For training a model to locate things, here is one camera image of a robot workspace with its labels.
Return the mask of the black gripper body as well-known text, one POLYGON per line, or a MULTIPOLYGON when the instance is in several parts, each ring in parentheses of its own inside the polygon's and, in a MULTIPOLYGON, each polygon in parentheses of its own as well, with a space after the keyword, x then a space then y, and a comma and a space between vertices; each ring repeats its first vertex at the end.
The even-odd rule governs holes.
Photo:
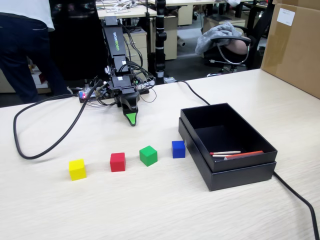
POLYGON ((137 95, 129 75, 113 76, 109 82, 109 89, 112 97, 137 95))

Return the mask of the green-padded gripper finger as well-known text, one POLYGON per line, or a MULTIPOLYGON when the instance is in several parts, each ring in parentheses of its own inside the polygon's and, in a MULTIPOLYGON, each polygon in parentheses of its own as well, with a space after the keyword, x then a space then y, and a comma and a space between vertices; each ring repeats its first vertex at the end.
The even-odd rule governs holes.
POLYGON ((130 109, 123 109, 123 115, 126 117, 126 119, 128 120, 129 124, 134 127, 137 123, 137 114, 138 114, 138 110, 130 110, 130 109))

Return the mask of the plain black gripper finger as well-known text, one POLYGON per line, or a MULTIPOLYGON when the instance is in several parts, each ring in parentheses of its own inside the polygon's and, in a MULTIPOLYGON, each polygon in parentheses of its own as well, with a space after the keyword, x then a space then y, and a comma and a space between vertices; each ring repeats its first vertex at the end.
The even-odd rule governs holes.
POLYGON ((137 91, 125 94, 121 93, 119 100, 124 114, 138 113, 138 101, 140 100, 140 94, 137 91))

